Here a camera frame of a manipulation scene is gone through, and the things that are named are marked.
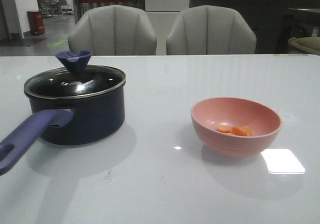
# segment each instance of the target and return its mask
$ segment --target lid knob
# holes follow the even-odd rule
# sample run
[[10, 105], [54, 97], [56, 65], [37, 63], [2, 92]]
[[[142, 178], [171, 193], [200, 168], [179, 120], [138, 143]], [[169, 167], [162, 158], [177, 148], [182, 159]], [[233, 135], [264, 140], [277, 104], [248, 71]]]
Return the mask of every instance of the lid knob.
[[82, 50], [80, 53], [73, 53], [70, 50], [58, 52], [55, 57], [71, 73], [84, 72], [92, 56], [89, 50]]

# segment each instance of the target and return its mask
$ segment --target cushion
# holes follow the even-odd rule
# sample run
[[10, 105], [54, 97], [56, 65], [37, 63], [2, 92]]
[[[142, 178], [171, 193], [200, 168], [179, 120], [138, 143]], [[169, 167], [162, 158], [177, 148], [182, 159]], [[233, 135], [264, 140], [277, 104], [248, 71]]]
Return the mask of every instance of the cushion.
[[320, 55], [320, 37], [290, 38], [288, 44], [304, 53]]

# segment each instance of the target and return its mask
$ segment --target pink bowl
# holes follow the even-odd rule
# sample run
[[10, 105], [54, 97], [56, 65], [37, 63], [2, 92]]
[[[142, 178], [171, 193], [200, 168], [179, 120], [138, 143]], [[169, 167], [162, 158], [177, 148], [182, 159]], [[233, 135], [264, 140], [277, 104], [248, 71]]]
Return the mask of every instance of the pink bowl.
[[[217, 153], [247, 157], [268, 148], [281, 126], [280, 116], [260, 103], [234, 97], [202, 100], [191, 109], [194, 130], [201, 141]], [[229, 135], [217, 131], [220, 125], [249, 126], [255, 136]]]

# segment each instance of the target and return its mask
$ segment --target red trash can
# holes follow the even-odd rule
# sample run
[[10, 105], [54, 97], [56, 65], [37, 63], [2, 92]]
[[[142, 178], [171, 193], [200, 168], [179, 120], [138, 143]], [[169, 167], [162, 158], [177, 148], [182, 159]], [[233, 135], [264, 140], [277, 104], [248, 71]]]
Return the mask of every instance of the red trash can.
[[45, 33], [44, 20], [42, 19], [41, 10], [27, 11], [30, 31], [32, 35], [41, 35]]

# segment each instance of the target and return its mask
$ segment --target handle hole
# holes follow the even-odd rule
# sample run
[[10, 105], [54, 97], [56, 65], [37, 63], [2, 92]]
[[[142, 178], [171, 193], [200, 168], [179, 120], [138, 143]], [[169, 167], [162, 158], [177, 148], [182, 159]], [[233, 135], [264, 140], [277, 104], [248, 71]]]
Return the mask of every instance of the handle hole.
[[0, 146], [0, 162], [15, 148], [13, 144], [6, 144]]

